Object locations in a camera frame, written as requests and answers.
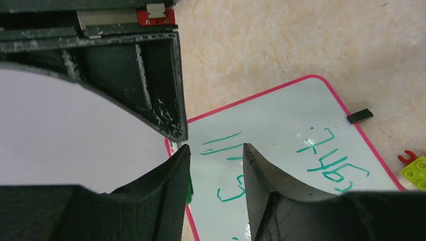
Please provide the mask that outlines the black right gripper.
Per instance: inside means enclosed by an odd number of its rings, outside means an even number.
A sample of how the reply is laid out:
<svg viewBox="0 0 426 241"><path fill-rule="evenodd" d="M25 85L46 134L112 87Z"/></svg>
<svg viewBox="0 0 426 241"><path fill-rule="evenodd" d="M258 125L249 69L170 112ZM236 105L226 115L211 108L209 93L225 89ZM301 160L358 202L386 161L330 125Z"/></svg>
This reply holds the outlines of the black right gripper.
<svg viewBox="0 0 426 241"><path fill-rule="evenodd" d="M185 141L176 4L1 1L1 67L79 84L164 137Z"/></svg>

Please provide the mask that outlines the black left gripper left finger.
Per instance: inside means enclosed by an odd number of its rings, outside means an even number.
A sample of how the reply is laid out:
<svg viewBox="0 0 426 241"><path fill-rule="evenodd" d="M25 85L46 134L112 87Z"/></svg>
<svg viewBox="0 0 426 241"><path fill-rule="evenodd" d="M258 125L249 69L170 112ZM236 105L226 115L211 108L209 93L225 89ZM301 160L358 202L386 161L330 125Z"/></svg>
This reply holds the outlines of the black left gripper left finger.
<svg viewBox="0 0 426 241"><path fill-rule="evenodd" d="M112 193L2 186L1 240L180 240L190 148Z"/></svg>

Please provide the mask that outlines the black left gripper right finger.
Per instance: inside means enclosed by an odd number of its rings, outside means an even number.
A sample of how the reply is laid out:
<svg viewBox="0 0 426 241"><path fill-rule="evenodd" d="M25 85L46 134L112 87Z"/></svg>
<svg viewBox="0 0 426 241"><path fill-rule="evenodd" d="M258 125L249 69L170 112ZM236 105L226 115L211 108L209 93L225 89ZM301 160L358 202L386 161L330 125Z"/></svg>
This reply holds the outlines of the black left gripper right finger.
<svg viewBox="0 0 426 241"><path fill-rule="evenodd" d="M243 146L252 240L425 240L425 193L309 186Z"/></svg>

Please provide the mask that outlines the pink-framed whiteboard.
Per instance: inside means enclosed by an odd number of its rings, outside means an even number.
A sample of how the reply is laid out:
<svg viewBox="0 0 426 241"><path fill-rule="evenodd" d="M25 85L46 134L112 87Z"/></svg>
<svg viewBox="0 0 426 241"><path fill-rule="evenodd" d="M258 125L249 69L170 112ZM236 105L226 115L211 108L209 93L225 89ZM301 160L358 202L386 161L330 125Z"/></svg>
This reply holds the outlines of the pink-framed whiteboard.
<svg viewBox="0 0 426 241"><path fill-rule="evenodd" d="M402 186L321 76L308 75L188 121L195 240L250 240L243 144L312 187L341 194Z"/></svg>

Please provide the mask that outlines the green marker cap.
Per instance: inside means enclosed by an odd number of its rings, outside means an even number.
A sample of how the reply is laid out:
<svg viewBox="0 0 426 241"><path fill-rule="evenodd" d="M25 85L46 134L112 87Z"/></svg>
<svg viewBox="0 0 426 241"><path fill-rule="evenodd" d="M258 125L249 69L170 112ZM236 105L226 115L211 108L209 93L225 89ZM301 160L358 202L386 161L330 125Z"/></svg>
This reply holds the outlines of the green marker cap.
<svg viewBox="0 0 426 241"><path fill-rule="evenodd" d="M188 187L187 187L187 193L186 193L186 204L190 204L192 201L193 196L193 185L192 185L192 179L191 175L188 176Z"/></svg>

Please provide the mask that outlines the green white marker pen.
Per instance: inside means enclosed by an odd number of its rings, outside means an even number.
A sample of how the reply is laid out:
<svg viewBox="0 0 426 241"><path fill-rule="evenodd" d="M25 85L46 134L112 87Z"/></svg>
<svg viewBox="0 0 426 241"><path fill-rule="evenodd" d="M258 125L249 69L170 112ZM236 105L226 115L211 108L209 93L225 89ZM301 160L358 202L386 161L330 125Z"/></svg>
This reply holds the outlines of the green white marker pen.
<svg viewBox="0 0 426 241"><path fill-rule="evenodd" d="M173 155L180 149L180 143L169 141L170 153Z"/></svg>

